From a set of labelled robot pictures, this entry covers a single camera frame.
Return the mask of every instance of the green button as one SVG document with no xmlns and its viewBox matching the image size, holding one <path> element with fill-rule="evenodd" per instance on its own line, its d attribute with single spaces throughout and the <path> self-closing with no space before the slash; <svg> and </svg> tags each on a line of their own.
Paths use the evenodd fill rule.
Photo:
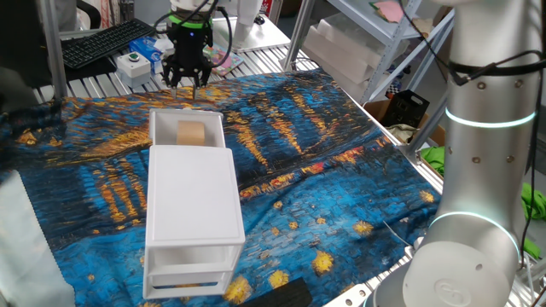
<svg viewBox="0 0 546 307">
<path fill-rule="evenodd" d="M 135 54 L 129 54 L 129 61 L 138 61 L 138 55 Z"/>
</svg>

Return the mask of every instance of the white shelf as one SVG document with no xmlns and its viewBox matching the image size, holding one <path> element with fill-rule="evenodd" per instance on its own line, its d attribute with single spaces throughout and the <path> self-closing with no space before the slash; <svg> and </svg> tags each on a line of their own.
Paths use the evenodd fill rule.
<svg viewBox="0 0 546 307">
<path fill-rule="evenodd" d="M 398 23 L 389 23 L 383 20 L 369 5 L 369 0 L 328 0 L 341 13 L 351 18 L 368 33 L 384 44 L 392 42 Z M 402 39 L 417 38 L 419 34 L 408 26 Z"/>
</svg>

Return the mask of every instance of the starry night fabric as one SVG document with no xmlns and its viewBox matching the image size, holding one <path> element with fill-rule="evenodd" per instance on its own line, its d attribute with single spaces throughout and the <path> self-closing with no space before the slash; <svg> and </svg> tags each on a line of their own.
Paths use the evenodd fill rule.
<svg viewBox="0 0 546 307">
<path fill-rule="evenodd" d="M 67 98 L 62 124 L 22 131 L 0 115 L 0 168 L 20 172 L 77 306 L 236 305 L 303 277 L 312 305 L 389 269 L 439 202 L 322 70 L 189 89 Z M 150 108 L 224 114 L 247 242 L 224 296 L 142 299 Z"/>
</svg>

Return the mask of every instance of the black keyboard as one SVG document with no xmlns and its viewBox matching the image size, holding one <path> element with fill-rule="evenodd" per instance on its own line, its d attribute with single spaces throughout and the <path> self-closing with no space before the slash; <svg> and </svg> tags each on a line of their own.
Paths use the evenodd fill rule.
<svg viewBox="0 0 546 307">
<path fill-rule="evenodd" d="M 154 28 L 140 20 L 128 20 L 62 48 L 65 65 L 77 69 L 114 51 L 126 48 L 133 39 L 150 35 Z"/>
</svg>

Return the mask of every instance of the white plastic drawer unit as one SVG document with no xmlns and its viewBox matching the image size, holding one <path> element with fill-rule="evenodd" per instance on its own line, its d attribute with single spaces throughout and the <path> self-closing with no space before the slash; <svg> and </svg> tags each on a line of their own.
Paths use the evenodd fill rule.
<svg viewBox="0 0 546 307">
<path fill-rule="evenodd" d="M 150 110 L 144 298 L 224 294 L 231 281 L 245 232 L 222 117 Z M 177 145 L 179 122 L 199 123 L 204 146 Z"/>
</svg>

